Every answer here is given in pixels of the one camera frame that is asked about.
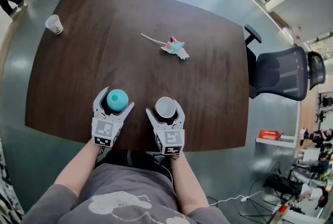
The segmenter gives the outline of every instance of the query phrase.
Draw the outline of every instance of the wooden table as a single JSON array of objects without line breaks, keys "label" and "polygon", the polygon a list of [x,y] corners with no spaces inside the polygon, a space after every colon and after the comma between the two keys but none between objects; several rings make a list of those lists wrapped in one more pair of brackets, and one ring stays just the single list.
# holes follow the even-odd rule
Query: wooden table
[{"label": "wooden table", "polygon": [[[245,145],[247,56],[242,27],[174,0],[60,0],[64,31],[45,30],[32,68],[25,124],[79,142],[91,138],[93,101],[106,86],[135,107],[115,148],[157,150],[145,112],[163,96],[185,112],[185,151]],[[181,60],[140,34],[185,42]]]}]

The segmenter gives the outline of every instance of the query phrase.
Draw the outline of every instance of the teal ball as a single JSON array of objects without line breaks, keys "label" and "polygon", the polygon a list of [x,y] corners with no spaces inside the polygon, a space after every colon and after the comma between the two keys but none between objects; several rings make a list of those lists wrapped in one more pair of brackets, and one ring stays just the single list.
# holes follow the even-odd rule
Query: teal ball
[{"label": "teal ball", "polygon": [[110,109],[122,111],[129,104],[129,97],[123,90],[114,89],[108,94],[106,102]]}]

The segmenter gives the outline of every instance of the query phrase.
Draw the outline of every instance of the concrete floor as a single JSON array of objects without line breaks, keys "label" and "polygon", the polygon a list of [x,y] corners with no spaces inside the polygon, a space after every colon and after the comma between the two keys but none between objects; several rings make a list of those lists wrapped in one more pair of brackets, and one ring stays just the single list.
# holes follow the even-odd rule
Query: concrete floor
[{"label": "concrete floor", "polygon": [[[256,55],[284,49],[278,39],[277,27],[251,0],[177,1],[211,11],[242,26],[251,24],[263,41],[262,44],[250,44],[249,47]],[[8,54],[0,90],[0,133],[5,159],[16,194],[25,210],[36,202],[62,168],[83,147],[80,143],[24,126],[25,101],[32,64],[45,29],[45,20],[52,14],[58,2],[59,0],[34,0],[31,4]],[[248,195],[251,184],[264,177],[277,161],[281,161],[280,168],[286,172],[290,168],[294,150],[259,144],[255,142],[255,138],[260,129],[265,128],[277,129],[285,135],[293,136],[296,120],[295,101],[270,94],[249,99],[245,147],[187,153],[206,195],[218,200],[239,194]],[[252,193],[261,189],[259,181]],[[231,223],[250,223],[249,220],[241,218],[239,213],[256,213],[248,201],[241,204],[239,200],[231,200],[220,203],[219,208]]]}]

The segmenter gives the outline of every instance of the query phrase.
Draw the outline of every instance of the office chair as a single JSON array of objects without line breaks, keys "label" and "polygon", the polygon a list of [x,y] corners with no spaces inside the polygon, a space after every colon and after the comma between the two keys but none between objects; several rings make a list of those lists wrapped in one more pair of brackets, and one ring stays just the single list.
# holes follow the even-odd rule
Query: office chair
[{"label": "office chair", "polygon": [[316,121],[315,123],[318,123],[318,121],[320,121],[321,123],[326,119],[326,116],[324,114],[326,114],[327,112],[333,111],[333,109],[329,109],[329,110],[321,110],[320,113],[318,114],[318,110],[316,113]]},{"label": "office chair", "polygon": [[323,108],[325,108],[325,107],[332,107],[332,105],[333,105],[333,98],[332,97],[323,96],[322,104],[323,104]]},{"label": "office chair", "polygon": [[280,95],[301,101],[308,90],[308,70],[303,48],[296,46],[283,51],[262,53],[256,60],[247,48],[249,66],[249,97],[261,93]]},{"label": "office chair", "polygon": [[261,37],[260,35],[256,32],[255,29],[252,28],[249,24],[245,24],[244,26],[245,30],[250,33],[248,38],[245,40],[245,45],[249,45],[254,39],[257,40],[261,44]]},{"label": "office chair", "polygon": [[326,80],[326,70],[324,60],[317,52],[308,52],[310,90],[319,84],[324,84]]}]

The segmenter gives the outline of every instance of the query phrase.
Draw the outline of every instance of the white plastic cup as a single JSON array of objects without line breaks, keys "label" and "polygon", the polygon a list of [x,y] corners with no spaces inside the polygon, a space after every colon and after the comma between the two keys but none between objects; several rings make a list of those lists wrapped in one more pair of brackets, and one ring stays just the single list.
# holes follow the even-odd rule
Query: white plastic cup
[{"label": "white plastic cup", "polygon": [[171,118],[176,113],[176,104],[170,97],[161,97],[155,104],[155,110],[162,118]]},{"label": "white plastic cup", "polygon": [[54,14],[47,18],[45,22],[46,28],[50,29],[56,35],[60,34],[63,31],[63,27],[59,20],[59,16]]}]

